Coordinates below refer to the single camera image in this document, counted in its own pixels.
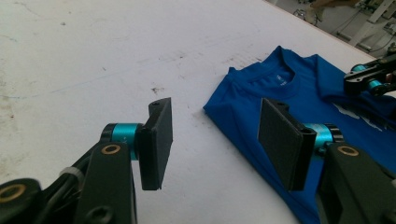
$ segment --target folded shirt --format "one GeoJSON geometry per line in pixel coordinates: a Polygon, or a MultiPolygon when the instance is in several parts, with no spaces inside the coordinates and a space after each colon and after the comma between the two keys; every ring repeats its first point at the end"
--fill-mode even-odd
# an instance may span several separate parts
{"type": "Polygon", "coordinates": [[[257,138],[262,97],[282,101],[301,123],[332,123],[346,141],[396,172],[396,132],[389,125],[396,109],[392,97],[343,91],[344,74],[318,55],[300,57],[277,47],[262,63],[242,70],[230,68],[204,110],[277,191],[303,223],[319,223],[315,193],[323,161],[312,160],[304,190],[287,191],[257,138]]]}

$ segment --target scuff mark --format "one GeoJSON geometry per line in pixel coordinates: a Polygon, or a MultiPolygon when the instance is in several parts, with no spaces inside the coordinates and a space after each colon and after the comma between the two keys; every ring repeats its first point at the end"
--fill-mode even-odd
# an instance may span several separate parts
{"type": "Polygon", "coordinates": [[[8,36],[8,35],[0,35],[0,37],[6,38],[6,39],[8,39],[9,41],[18,43],[18,40],[15,39],[15,38],[13,38],[13,37],[11,37],[11,36],[8,36]]]}
{"type": "Polygon", "coordinates": [[[164,91],[165,88],[157,88],[157,87],[154,87],[154,88],[152,88],[151,90],[152,90],[155,94],[157,94],[159,91],[164,91]]]}
{"type": "Polygon", "coordinates": [[[24,8],[26,8],[26,10],[28,10],[28,11],[31,12],[32,14],[35,14],[35,15],[37,15],[38,17],[41,17],[41,18],[42,18],[42,16],[38,15],[36,12],[34,12],[32,9],[30,9],[30,8],[27,6],[26,3],[14,2],[14,4],[15,4],[15,5],[23,6],[24,8]]]}

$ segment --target white table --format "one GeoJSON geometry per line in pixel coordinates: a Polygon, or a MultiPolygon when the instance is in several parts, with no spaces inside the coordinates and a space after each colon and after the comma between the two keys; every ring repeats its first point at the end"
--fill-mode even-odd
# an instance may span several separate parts
{"type": "Polygon", "coordinates": [[[163,189],[143,191],[140,223],[297,223],[205,115],[226,75],[282,46],[344,71],[369,55],[260,0],[0,2],[0,183],[47,187],[109,122],[146,122],[172,97],[163,189]]]}

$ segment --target white tabletop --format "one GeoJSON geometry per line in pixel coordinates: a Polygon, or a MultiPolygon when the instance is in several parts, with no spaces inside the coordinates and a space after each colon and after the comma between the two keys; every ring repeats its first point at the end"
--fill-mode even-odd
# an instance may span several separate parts
{"type": "Polygon", "coordinates": [[[0,183],[45,188],[108,123],[172,97],[163,189],[143,191],[133,162],[139,223],[297,223],[202,109],[230,66],[278,45],[346,72],[373,59],[261,0],[2,0],[0,183]]]}

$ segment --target stain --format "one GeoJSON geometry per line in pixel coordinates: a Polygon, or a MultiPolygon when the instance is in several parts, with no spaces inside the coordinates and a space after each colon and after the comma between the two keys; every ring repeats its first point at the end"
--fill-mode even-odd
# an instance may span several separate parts
{"type": "Polygon", "coordinates": [[[152,88],[151,90],[152,90],[152,92],[154,92],[155,94],[158,94],[159,91],[164,91],[165,88],[158,88],[158,87],[155,87],[155,88],[152,88]]]}

